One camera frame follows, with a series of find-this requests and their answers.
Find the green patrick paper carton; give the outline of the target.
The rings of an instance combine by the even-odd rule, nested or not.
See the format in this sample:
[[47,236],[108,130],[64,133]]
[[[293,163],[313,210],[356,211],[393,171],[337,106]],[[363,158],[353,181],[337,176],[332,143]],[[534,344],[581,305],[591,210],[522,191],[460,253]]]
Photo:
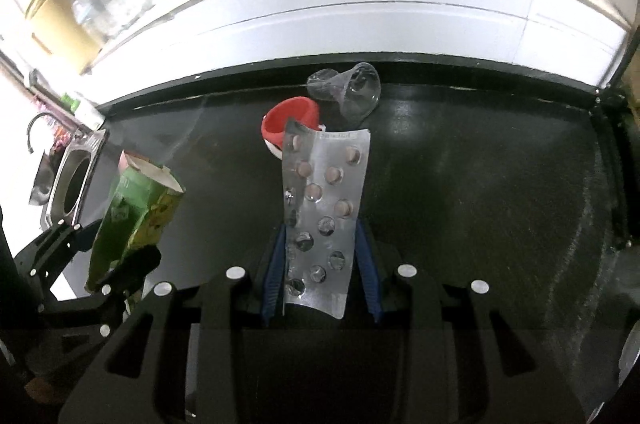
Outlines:
[[107,272],[138,249],[156,245],[186,193],[166,166],[123,151],[110,203],[92,244],[85,290],[93,293]]

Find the pill blister pack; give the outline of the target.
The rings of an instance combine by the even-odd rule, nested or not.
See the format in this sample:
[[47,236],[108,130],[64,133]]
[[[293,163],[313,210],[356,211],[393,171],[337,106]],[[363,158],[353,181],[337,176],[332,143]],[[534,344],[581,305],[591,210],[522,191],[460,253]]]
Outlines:
[[285,126],[284,302],[344,317],[371,133]]

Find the clear plastic cup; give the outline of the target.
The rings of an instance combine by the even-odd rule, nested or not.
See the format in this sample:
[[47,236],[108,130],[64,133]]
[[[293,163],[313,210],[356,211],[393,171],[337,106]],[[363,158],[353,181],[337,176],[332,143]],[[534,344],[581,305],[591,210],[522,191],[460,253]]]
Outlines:
[[352,125],[361,124],[373,113],[382,90],[378,72],[367,62],[346,72],[320,69],[308,77],[306,87],[314,100],[335,102],[342,117]]

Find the steel sink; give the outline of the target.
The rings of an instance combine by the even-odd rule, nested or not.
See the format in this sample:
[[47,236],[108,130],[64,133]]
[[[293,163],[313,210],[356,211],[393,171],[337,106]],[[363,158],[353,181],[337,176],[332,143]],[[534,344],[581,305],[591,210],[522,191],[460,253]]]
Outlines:
[[42,209],[42,231],[60,225],[62,221],[68,225],[76,225],[107,139],[108,130],[101,129],[90,135],[75,137],[67,145],[52,183],[49,200]]

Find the chrome faucet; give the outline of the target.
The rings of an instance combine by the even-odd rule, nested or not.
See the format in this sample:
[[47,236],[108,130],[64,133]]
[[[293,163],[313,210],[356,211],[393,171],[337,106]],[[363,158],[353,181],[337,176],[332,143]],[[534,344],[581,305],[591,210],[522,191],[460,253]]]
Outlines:
[[42,111],[27,124],[26,147],[29,154],[53,155],[64,152],[73,141],[88,133],[85,126],[65,115]]

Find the green pump soap bottle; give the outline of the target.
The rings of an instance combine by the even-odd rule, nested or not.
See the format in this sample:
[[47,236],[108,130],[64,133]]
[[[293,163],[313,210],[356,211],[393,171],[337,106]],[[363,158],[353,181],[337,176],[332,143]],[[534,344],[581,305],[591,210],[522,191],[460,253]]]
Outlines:
[[86,98],[65,93],[61,100],[75,118],[91,131],[98,131],[104,126],[105,117]]

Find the yellow plastic pitcher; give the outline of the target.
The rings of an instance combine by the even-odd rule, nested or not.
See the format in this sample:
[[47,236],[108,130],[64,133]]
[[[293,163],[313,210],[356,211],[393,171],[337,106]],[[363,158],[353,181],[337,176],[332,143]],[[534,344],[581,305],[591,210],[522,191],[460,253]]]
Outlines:
[[70,72],[85,72],[102,49],[102,43],[77,23],[70,0],[32,0],[25,20],[32,38]]

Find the clear drinking glass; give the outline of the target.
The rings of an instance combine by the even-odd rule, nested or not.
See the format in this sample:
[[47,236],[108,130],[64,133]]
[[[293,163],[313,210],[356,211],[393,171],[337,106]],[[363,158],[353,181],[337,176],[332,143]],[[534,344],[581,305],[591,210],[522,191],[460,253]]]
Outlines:
[[74,19],[99,44],[125,32],[154,6],[152,0],[75,0]]

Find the black metal board rack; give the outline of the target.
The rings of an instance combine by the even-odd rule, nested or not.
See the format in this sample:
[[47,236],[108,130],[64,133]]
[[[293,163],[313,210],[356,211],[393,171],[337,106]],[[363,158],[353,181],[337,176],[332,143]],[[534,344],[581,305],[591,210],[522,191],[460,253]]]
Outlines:
[[638,246],[639,49],[625,65],[620,79],[596,95],[591,120],[612,194],[614,246]]

